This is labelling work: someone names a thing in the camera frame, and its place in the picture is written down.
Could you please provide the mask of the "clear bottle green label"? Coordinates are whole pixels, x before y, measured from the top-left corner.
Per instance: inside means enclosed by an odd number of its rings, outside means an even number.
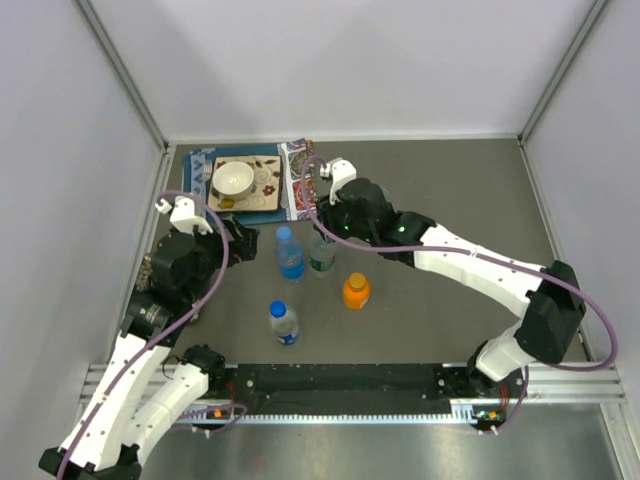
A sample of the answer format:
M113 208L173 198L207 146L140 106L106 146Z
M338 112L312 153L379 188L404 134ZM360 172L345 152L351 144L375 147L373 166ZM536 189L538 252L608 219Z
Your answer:
M322 236L314 237L309 248L310 271L318 278L328 276L335 265L336 251L335 242Z

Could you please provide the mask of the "orange juice bottle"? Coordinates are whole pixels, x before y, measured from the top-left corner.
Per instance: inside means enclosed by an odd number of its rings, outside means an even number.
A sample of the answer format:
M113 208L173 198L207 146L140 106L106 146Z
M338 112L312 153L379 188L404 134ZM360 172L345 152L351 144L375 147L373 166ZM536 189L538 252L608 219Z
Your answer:
M343 301L351 310L362 310L371 294L369 281L360 272L352 273L343 284Z

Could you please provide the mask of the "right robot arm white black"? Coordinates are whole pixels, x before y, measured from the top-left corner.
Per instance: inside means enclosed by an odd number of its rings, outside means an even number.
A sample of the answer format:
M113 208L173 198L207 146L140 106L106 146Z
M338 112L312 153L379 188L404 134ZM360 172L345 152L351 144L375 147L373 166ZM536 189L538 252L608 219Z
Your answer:
M458 282L515 316L513 326L483 342L468 360L466 380L474 393L492 394L532 362L558 365L564 360L586 313L570 265L556 260L544 267L500 256L429 217L395 210L381 188L365 178L322 196L317 214L337 237L356 238L386 259Z

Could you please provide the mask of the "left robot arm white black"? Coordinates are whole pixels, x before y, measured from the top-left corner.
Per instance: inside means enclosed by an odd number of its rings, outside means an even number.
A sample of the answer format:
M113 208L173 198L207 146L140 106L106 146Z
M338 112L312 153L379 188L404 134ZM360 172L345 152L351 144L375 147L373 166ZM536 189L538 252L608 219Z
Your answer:
M224 231L162 237L138 270L119 336L98 387L69 436L45 450L39 468L58 479L136 479L158 441L202 396L226 387L225 358L207 345L188 348L149 400L142 398L186 324L199 313L215 272L251 261L259 232L234 217Z

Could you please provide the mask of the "blue liquid bottle blue cap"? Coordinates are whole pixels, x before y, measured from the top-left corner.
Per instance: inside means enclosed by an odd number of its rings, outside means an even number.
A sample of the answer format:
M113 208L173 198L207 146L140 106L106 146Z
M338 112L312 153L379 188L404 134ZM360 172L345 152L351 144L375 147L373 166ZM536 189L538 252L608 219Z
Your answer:
M282 276L289 282L302 282L305 276L304 248L287 226L276 230L276 259Z

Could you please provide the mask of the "clear water bottle blue cap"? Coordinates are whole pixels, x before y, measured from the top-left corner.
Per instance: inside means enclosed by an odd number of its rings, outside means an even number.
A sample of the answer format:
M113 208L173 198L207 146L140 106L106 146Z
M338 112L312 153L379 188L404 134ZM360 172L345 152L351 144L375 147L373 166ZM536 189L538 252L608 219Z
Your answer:
M270 304L269 323L283 346L292 346L299 341L301 330L297 315L285 302L276 300Z

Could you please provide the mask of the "square floral plate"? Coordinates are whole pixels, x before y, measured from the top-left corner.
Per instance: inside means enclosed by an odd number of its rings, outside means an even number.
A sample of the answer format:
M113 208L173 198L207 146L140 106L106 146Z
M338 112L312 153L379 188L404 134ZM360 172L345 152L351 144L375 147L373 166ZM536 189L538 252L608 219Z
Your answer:
M274 212L280 206L282 160L277 155L227 156L216 159L216 167L228 162L244 162L255 174L251 193L240 200L218 198L210 181L208 205L217 212Z

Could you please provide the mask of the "silver knife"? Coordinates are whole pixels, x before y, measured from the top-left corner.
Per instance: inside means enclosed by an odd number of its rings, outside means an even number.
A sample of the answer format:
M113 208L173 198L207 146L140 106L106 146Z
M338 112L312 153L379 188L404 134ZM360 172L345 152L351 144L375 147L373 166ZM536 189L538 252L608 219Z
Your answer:
M289 174L285 169L281 170L281 195L280 195L280 207L286 212L289 211L289 194L288 194L288 180Z

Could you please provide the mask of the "white ceramic bowl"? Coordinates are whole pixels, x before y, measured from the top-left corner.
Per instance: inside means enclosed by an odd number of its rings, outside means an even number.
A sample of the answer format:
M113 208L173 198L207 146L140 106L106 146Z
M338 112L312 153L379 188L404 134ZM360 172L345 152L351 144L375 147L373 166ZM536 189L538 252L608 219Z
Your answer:
M240 200L251 193L254 179L254 170L248 164L233 161L215 168L211 184L218 198Z

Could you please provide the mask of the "silver fork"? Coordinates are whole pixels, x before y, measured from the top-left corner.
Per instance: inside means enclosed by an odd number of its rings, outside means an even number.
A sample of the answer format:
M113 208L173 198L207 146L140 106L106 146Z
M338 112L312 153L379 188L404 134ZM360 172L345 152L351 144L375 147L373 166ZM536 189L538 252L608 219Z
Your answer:
M191 162L191 192L197 195L204 204L208 201L208 186L213 173L211 160L193 160Z

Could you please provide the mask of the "dark floral coaster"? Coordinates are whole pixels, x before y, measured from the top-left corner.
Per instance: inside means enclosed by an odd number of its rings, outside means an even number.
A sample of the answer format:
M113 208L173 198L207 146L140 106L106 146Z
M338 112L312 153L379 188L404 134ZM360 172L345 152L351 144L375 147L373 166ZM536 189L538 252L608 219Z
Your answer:
M153 326L166 325L196 302L197 281L177 262L153 260L147 254L139 268L127 312Z

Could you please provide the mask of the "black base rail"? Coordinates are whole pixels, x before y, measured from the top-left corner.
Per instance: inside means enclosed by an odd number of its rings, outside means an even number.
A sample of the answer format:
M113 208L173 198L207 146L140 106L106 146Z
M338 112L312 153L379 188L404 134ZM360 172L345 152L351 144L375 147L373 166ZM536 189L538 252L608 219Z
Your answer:
M475 399L465 367L441 364L240 364L226 370L251 415L445 413Z

